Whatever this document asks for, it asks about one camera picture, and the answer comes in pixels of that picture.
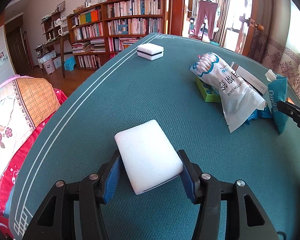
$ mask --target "patterned curtain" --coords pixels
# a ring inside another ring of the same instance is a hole
[[[198,1],[199,0],[193,0],[192,5],[192,15],[197,15],[198,11]],[[217,42],[220,44],[220,46],[223,46],[222,41],[224,42],[224,38],[226,36],[226,19],[228,15],[228,9],[230,5],[230,0],[215,0],[219,6],[220,6],[220,17],[218,20],[218,27],[219,30],[215,34],[214,42]]]
[[[300,99],[300,11],[291,0],[275,0],[274,19],[262,64],[286,76]]]

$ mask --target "desk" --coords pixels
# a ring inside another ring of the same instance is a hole
[[[164,56],[154,61],[138,57],[136,47],[144,42],[163,46]],[[78,87],[46,124],[18,174],[9,219],[16,240],[57,180],[71,183],[98,171],[117,149],[116,133],[151,119],[204,172],[232,183],[243,179],[275,229],[292,239],[300,218],[300,129],[289,118],[279,135],[272,119],[259,118],[229,133],[221,103],[203,100],[189,70],[198,54],[211,51],[268,84],[267,70],[247,57],[209,43],[152,33]],[[287,96],[300,106],[290,87]],[[268,94],[265,99],[269,104]],[[191,239],[199,206],[186,198],[180,178],[135,195],[123,172],[114,198],[101,209],[109,240],[186,240]],[[224,239],[225,215],[222,202],[219,239]],[[75,223],[81,239],[80,222]]]
[[[70,52],[64,52],[64,42],[66,40],[70,40],[70,35],[69,33],[67,33],[66,35],[64,36],[58,36],[56,39],[54,39],[53,41],[48,41],[47,43],[41,45],[41,46],[38,46],[35,51],[41,53],[41,55],[43,56],[43,48],[48,48],[48,47],[51,47],[53,45],[57,45],[57,44],[60,44],[60,54],[56,54],[56,57],[58,56],[61,56],[61,67],[62,67],[62,75],[63,75],[63,78],[66,77],[65,75],[65,66],[64,66],[64,55],[69,55],[69,54],[72,54],[72,51]]]

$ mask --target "white box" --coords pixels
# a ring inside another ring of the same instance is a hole
[[[141,44],[137,47],[138,56],[149,60],[163,57],[163,47],[152,43]]]
[[[61,67],[61,57],[57,57],[56,59],[53,60],[54,67],[57,69]]]
[[[183,171],[183,163],[156,120],[114,136],[134,192],[158,187]]]
[[[232,62],[231,68],[234,69],[238,75],[240,75],[261,94],[264,95],[267,92],[268,87],[243,67],[239,66],[237,63]]]

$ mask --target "door handle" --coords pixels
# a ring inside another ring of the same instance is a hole
[[[242,23],[246,23],[250,27],[257,28],[258,31],[263,32],[264,31],[264,26],[261,24],[256,24],[256,21],[252,18],[245,19],[244,16],[239,16],[239,21]]]

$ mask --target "floral bedspread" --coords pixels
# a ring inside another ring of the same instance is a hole
[[[59,107],[45,79],[20,77],[0,89],[0,178],[36,127]]]
[[[66,101],[66,95],[59,89],[54,89],[55,95],[60,103],[63,104]],[[47,117],[43,122],[41,122],[34,132],[30,135],[30,137],[25,141],[25,143],[19,148],[19,150],[15,153],[12,157],[11,161],[9,162],[6,170],[1,176],[0,179],[0,216],[3,216],[5,212],[6,203],[9,199],[9,195],[13,185],[16,182],[17,175],[19,170],[28,155],[29,150],[31,149],[33,143],[39,136],[40,132],[49,121],[49,119],[53,116],[52,113],[49,117]]]

